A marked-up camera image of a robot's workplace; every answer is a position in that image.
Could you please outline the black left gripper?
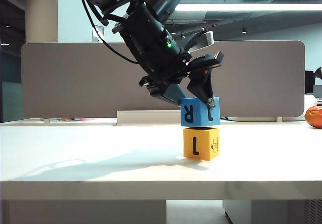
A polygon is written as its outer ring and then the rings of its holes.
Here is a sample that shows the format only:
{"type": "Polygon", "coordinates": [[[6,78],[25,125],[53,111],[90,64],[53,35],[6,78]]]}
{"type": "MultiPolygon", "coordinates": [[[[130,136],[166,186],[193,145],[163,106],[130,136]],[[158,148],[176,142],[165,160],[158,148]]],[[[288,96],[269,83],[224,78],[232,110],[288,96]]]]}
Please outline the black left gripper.
{"type": "Polygon", "coordinates": [[[214,108],[215,100],[212,89],[212,69],[219,67],[221,52],[216,55],[202,55],[192,61],[188,53],[151,53],[143,55],[141,67],[148,73],[139,81],[150,95],[155,98],[181,105],[181,100],[187,98],[180,83],[185,77],[190,79],[187,89],[207,106],[214,108]]]}

